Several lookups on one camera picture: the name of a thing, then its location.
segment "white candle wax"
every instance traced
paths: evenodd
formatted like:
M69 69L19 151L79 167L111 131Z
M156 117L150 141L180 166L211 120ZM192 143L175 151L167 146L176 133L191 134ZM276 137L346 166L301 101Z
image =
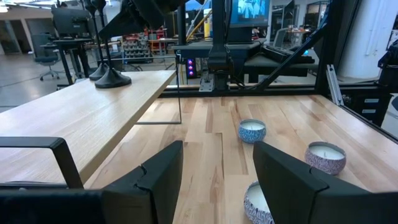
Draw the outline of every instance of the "white candle wax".
M254 121L248 121L248 122L242 123L241 126L242 126L242 128L248 129L248 130L261 130L261 129L265 128L264 125L254 122Z
M342 159L344 155L328 146L311 146L310 152L325 159Z
M260 185L255 185L248 190L248 199L258 209L269 212L269 207L262 193Z

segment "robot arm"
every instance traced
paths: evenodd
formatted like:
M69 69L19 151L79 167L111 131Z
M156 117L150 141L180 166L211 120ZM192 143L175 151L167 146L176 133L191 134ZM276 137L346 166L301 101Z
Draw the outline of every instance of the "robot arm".
M123 0L117 14L100 32L101 38L143 32L144 28L158 29L164 15L176 10L188 0Z

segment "candle tin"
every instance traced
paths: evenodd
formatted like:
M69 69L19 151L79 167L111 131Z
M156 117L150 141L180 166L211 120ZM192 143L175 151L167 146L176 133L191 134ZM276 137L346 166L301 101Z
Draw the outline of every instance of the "candle tin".
M250 129L246 129L246 128L242 127L242 124L249 123L249 122L260 124L260 125L264 126L264 128L258 129L258 130L250 130ZM264 124L264 122L256 120L256 119L245 119L245 120L241 121L239 124L239 130L238 130L239 137L242 139L242 141L244 141L246 143L252 144L252 143L255 143L256 141L262 141L266 136L266 132L267 132L266 124Z
M269 211L268 206L266 209L257 208L252 203L251 198L249 197L248 194L249 191L256 186L259 186L258 181L252 183L247 189L246 193L244 194L244 202L243 202L244 212L246 213L250 221L253 222L253 224L274 224L274 220L272 219L271 212ZM260 197L264 198L264 201L266 200L264 194L261 194Z
M311 152L310 148L313 146L326 146L329 147L330 149L333 149L335 151L338 151L344 155L342 159L326 159L323 157L320 157L318 155L315 155L314 153ZM335 146L334 144L330 144L328 142L313 142L308 145L307 150L305 151L305 162L313 166L317 169L322 170L323 172L326 172L327 174L331 175L337 175L340 173L345 165L346 165L346 153L344 150L339 148L338 146Z

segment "light wood desk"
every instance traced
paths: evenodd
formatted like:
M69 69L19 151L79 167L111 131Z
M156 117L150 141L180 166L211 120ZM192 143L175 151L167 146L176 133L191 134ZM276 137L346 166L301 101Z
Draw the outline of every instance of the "light wood desk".
M132 85L96 89L85 80L0 113L0 136L64 138L85 183L175 76L126 72ZM64 182L50 150L0 150L0 182Z
M304 160L306 147L328 141L344 149L339 178L372 192L398 190L398 146L322 96L183 98L181 125L135 126L86 187L105 186L174 140L184 140L183 177L174 223L247 223L243 196L257 179L252 145L237 136L242 119L267 125L265 142ZM158 99L143 115L175 120L175 99Z

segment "screen display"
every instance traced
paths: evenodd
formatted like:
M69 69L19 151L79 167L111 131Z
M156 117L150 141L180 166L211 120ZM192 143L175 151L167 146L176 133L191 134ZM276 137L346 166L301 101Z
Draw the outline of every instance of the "screen display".
M233 0L231 27L268 26L269 0Z

